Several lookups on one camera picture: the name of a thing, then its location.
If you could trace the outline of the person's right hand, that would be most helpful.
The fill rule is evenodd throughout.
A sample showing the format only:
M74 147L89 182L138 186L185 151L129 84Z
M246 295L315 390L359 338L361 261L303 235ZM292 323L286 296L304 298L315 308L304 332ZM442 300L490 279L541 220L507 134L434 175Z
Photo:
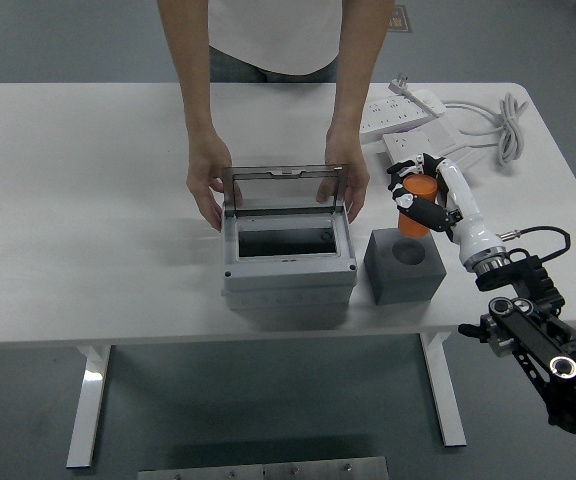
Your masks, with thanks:
M215 130L189 134L189 165L186 185L201 216L216 231L222 229L222 207L215 199L223 193L221 173L232 166L232 156Z

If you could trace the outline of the person's left hand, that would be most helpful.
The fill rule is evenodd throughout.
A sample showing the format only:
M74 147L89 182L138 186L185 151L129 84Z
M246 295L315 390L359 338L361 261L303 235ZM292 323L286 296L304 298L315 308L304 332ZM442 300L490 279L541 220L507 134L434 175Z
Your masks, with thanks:
M326 135L325 164L348 168L345 206L349 223L353 223L364 207L370 174L354 127L331 125Z

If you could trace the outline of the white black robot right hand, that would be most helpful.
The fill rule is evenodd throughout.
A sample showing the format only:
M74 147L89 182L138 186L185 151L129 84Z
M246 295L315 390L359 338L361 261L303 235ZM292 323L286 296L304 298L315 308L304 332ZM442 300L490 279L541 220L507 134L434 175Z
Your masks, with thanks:
M459 259L467 271L481 276L509 264L502 240L484 225L471 188L452 160L422 153L393 164L387 174L388 190L399 212L433 231L444 232L459 246ZM437 201L404 185L414 174L437 181Z

